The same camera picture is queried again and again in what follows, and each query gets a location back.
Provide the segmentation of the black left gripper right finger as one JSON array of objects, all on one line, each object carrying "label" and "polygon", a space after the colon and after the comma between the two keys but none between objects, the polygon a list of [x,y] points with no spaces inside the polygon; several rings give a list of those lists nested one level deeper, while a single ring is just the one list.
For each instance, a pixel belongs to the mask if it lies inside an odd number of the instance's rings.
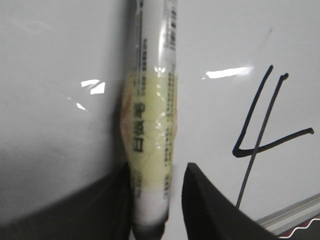
[{"label": "black left gripper right finger", "polygon": [[278,239],[225,198],[196,163],[187,164],[181,204],[189,240]]}]

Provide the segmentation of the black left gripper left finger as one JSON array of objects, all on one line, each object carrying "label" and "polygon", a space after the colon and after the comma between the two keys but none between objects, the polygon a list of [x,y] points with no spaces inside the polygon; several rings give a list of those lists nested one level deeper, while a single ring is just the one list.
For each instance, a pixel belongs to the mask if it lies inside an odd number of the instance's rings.
[{"label": "black left gripper left finger", "polygon": [[127,240],[131,230],[127,163],[76,193],[0,227],[2,240]]}]

